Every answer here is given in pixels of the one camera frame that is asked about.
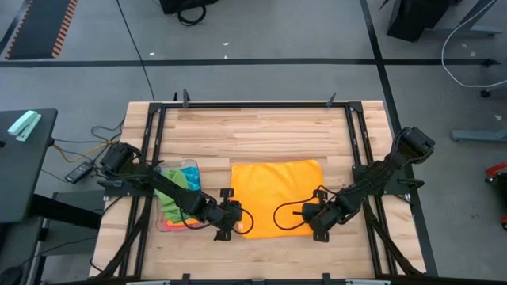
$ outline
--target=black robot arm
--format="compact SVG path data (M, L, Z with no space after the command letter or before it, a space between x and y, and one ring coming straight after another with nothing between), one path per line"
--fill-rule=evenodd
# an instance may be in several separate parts
M139 163L134 163L135 159L139 159ZM215 198L201 191L188 191L154 170L153 166L143 160L139 150L127 143L112 147L102 159L101 164L101 171L108 178L128 182L135 188L148 193L157 189L175 201L181 209L181 215L186 213L202 223L207 222L210 226L219 228L215 241L229 241L235 223L242 219L244 210L241 204L238 201L229 200L234 195L234 189L221 190L220 196L223 197L221 203L217 203Z
M329 241L328 231L335 224L343 225L360 210L368 195L383 193L383 187L395 171L409 164L425 161L432 153L435 142L416 127L406 127L396 135L391 152L383 161L366 167L357 183L343 188L327 202L327 193L316 190L320 203L305 203L301 215L314 231L317 241Z

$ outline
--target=green object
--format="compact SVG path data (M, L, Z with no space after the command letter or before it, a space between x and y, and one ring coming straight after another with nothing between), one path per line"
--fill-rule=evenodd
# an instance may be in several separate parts
M27 111L10 126L7 132L9 135L16 135L16 140L24 142L39 123L41 117L42 115L35 111Z
M189 183L185 178L185 174L179 169L170 169L164 173L164 176L170 181L174 182L176 185L180 186L183 189L189 189ZM176 206L176 202L174 199L168 197L163 194L159 190L155 189L155 193L157 193L157 197L162 202L162 207L160 207L160 211L164 212L164 217L166 220L170 220L172 222L181 222L180 216L180 208ZM183 214L183 218L190 219L191 217L187 214Z

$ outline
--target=green cloth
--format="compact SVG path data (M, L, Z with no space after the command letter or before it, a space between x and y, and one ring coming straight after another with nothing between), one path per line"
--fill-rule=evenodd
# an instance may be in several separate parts
M170 169L164 173L164 176L183 189L189 188L189 183L185 178L185 174L179 169ZM172 222L181 222L180 208L176 206L174 199L168 197L157 189L155 189L155 193L160 199L160 202L162 202L160 211L164 212L165 220L170 220ZM190 219L191 217L183 213L183 218L186 220Z

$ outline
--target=yellow wire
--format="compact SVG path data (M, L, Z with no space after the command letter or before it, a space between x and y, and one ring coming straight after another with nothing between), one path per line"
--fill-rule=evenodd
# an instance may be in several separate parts
M60 149L58 146L53 145L53 147L54 147L54 148L55 148L58 152L60 152L60 154L62 155L63 159L65 159L65 161L66 161L66 162L68 162L68 163L75 163L75 162L80 161L80 160L81 160L82 158L84 158L87 154L91 154L91 153L92 153L92 152L94 152L95 150L98 150L98 149L100 149L100 148L102 148L102 147L104 147L104 146L110 145L110 144L112 144L112 143L118 143L118 142L119 142L119 140L114 140L114 141L111 141L111 142L104 142L104 143L102 143L100 146L95 146L93 149L86 151L84 154L81 154L81 156L80 156L79 158L74 159L74 160L70 160L70 159L68 159L68 158L65 156L65 154L63 153L62 149Z

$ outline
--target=wooden tabletop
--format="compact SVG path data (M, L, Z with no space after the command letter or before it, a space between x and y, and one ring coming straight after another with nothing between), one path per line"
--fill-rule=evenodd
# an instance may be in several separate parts
M138 148L149 102L131 102L121 142ZM382 101L363 101L364 116L375 159L391 147L391 131ZM359 124L354 116L360 140ZM153 152L155 128L151 132ZM362 162L366 163L361 147ZM343 108L206 108L170 109L166 113L160 159L194 159L203 191L218 197L230 185L231 165L248 162L292 162L315 159L324 173L324 185L340 188L353 182L352 148ZM124 197L102 219L93 263L103 268L124 241L132 199ZM383 197L391 237L415 268L424 271L421 248L408 203ZM330 231L330 242L311 237L247 240L233 234L232 241L213 241L213 227L163 233L155 227L154 202L148 230L142 279L320 279L374 277L368 235L362 211L347 224ZM377 238L382 268L387 262ZM128 272L133 273L137 242L132 246ZM90 275L98 272L91 269Z

